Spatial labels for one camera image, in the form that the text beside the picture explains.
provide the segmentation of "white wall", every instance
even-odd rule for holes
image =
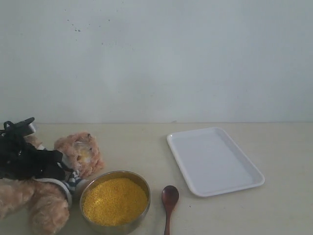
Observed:
[[[0,0],[0,107],[41,123],[313,121],[313,1]]]

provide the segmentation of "bowl rim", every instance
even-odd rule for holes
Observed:
[[[139,177],[145,183],[145,185],[148,188],[148,194],[149,194],[148,203],[147,203],[147,206],[146,206],[145,210],[137,218],[133,219],[132,221],[130,221],[130,222],[126,223],[126,224],[117,225],[117,226],[105,226],[105,225],[96,224],[96,223],[94,223],[93,221],[91,221],[90,219],[88,219],[85,216],[85,213],[84,213],[84,210],[83,210],[83,205],[82,205],[83,195],[85,194],[85,192],[89,188],[89,186],[92,185],[96,180],[100,179],[101,177],[103,177],[105,175],[109,175],[109,174],[113,174],[113,173],[130,173],[130,174],[133,174],[133,175]],[[118,228],[118,227],[121,227],[121,226],[127,226],[127,225],[130,225],[130,224],[133,224],[134,222],[139,220],[143,215],[145,215],[147,213],[147,211],[148,211],[148,209],[150,207],[150,204],[151,204],[151,191],[150,191],[150,187],[149,187],[148,182],[142,176],[138,175],[137,173],[134,173],[132,171],[127,171],[127,170],[114,170],[114,171],[110,171],[110,172],[107,172],[107,173],[103,173],[103,174],[99,175],[98,177],[94,178],[85,187],[85,189],[83,190],[83,192],[82,192],[82,194],[80,196],[80,199],[79,199],[79,209],[80,209],[81,215],[84,217],[84,219],[86,221],[88,221],[90,224],[94,225],[94,226],[100,226],[100,227],[106,227],[106,228]]]

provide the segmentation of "wooden spoon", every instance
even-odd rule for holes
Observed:
[[[179,192],[177,188],[172,185],[166,186],[162,191],[162,203],[166,212],[166,224],[164,235],[170,235],[170,218],[173,209],[179,199]]]

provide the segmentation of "tray rim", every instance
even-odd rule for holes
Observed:
[[[220,131],[223,132],[223,134],[225,134],[225,136],[227,138],[229,138],[229,140],[234,144],[234,146],[240,151],[240,153],[242,154],[242,156],[248,161],[248,163],[250,164],[250,166],[260,175],[261,180],[257,183],[254,184],[249,184],[249,185],[245,185],[245,186],[240,186],[240,187],[233,187],[233,188],[226,188],[226,189],[222,189],[222,190],[218,190],[218,191],[212,191],[212,192],[208,192],[208,193],[199,193],[197,192],[194,187],[192,186],[192,183],[188,180],[187,177],[187,173],[182,169],[181,163],[179,161],[179,156],[178,153],[175,152],[174,150],[174,145],[172,142],[172,137],[175,134],[182,134],[182,133],[188,133],[188,132],[197,132],[197,131],[205,131],[205,130],[210,130],[210,129],[218,129]],[[234,139],[222,128],[220,127],[207,127],[207,128],[199,128],[199,129],[192,129],[192,130],[187,130],[187,131],[179,131],[179,132],[173,132],[171,134],[168,134],[167,137],[167,143],[171,149],[171,152],[175,158],[175,161],[179,167],[180,172],[182,173],[182,176],[189,188],[189,190],[196,196],[198,197],[211,197],[211,196],[216,196],[216,195],[220,195],[220,194],[225,194],[225,193],[231,193],[231,192],[236,192],[236,191],[242,191],[245,189],[249,189],[249,188],[255,188],[255,187],[259,187],[261,185],[263,185],[265,183],[265,177],[262,174],[262,172],[257,168],[257,166],[251,161],[251,159],[243,152],[243,150],[238,146],[238,144],[234,141]]]

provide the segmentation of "yellow grain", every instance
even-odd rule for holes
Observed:
[[[88,219],[104,226],[118,226],[136,219],[148,198],[140,186],[127,178],[108,180],[90,190],[83,204]]]

